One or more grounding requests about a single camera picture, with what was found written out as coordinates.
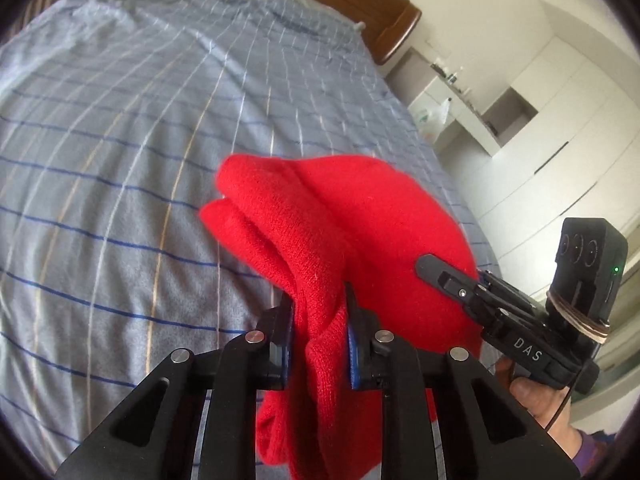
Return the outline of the person's right hand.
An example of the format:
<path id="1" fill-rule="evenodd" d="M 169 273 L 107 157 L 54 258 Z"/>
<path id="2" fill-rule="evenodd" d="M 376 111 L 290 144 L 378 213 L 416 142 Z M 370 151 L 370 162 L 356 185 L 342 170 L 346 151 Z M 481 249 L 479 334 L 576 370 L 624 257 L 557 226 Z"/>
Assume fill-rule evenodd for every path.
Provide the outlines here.
<path id="1" fill-rule="evenodd" d="M 568 389 L 555 390 L 526 377 L 512 378 L 512 368 L 513 362 L 503 356 L 496 364 L 498 382 L 540 426 L 546 428 L 556 415 L 555 422 L 548 428 L 548 435 L 570 458 L 574 458 L 582 446 L 582 435 L 570 424 Z"/>

